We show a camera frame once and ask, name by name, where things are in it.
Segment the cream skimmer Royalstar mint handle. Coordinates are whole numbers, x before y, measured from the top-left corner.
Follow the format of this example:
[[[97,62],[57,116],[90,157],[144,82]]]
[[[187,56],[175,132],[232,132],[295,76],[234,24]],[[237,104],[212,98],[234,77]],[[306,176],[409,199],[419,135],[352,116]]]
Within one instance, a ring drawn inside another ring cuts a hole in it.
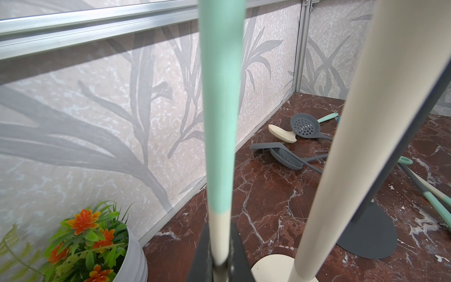
[[[204,138],[213,280],[227,282],[245,1],[199,1]]]

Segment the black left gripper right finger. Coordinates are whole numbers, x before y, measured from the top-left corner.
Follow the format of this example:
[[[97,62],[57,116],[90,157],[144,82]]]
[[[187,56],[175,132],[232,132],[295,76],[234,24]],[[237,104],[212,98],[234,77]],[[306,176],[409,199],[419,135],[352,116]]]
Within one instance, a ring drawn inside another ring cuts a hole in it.
[[[229,281],[255,282],[241,236],[235,223],[231,223],[230,227]]]

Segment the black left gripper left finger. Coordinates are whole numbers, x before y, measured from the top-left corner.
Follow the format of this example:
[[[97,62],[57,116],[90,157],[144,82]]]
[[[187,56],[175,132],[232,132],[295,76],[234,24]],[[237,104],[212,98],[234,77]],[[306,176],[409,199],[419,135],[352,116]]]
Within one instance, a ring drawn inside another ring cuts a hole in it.
[[[210,250],[209,224],[205,223],[200,240],[197,243],[196,252],[186,277],[186,282],[212,282],[213,258]]]

